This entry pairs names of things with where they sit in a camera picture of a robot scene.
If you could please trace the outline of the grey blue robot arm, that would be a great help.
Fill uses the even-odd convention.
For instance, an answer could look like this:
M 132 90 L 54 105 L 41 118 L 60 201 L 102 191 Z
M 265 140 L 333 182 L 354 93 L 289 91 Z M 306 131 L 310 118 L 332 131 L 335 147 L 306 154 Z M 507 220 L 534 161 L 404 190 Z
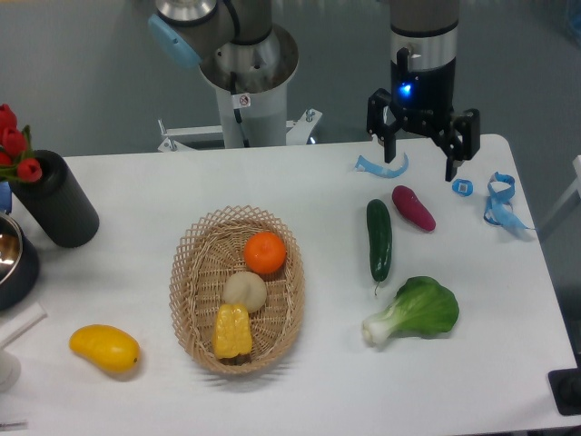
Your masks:
M 384 159 L 399 131 L 427 137 L 447 157 L 446 179 L 480 146 L 479 113 L 457 114 L 453 92 L 459 4 L 390 5 L 390 89 L 368 100 L 366 129 Z M 287 86 L 299 62 L 295 40 L 272 20 L 268 1 L 159 1 L 148 21 L 162 50 L 197 68 L 214 88 L 228 148 L 286 145 Z

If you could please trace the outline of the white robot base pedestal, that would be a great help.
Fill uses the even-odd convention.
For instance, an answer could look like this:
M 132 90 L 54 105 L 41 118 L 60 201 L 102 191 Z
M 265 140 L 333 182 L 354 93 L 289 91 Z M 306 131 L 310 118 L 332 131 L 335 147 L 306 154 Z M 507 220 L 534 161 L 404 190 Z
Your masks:
M 167 129 L 159 122 L 159 150 L 314 144 L 322 112 L 309 107 L 296 120 L 287 116 L 288 85 L 298 64 L 295 40 L 276 24 L 255 45 L 223 45 L 200 65 L 202 78 L 215 92 L 220 123 Z

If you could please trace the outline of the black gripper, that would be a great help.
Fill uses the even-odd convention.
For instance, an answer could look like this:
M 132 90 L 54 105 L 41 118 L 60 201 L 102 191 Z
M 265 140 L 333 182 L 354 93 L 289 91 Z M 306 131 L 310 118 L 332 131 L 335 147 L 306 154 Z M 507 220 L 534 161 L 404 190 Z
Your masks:
M 429 128 L 437 132 L 434 142 L 447 157 L 447 182 L 479 151 L 478 110 L 457 114 L 453 109 L 457 40 L 456 35 L 391 37 L 391 90 L 378 89 L 367 114 L 367 132 L 383 146 L 385 163 L 396 156 L 400 129 L 423 136 Z

